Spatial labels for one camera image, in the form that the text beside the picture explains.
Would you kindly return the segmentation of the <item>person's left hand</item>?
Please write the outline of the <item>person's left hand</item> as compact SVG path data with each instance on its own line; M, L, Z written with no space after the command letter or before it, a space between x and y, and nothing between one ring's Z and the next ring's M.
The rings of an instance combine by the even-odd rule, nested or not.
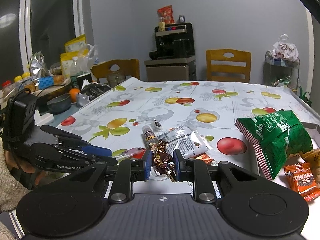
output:
M13 168L22 169L24 172L28 174L36 174L34 184L38 185L42 178L47 176L46 171L36 171L35 167L33 167L30 163L25 160L21 160L18 157L14 157L14 155L5 150L4 151L5 162L9 171Z

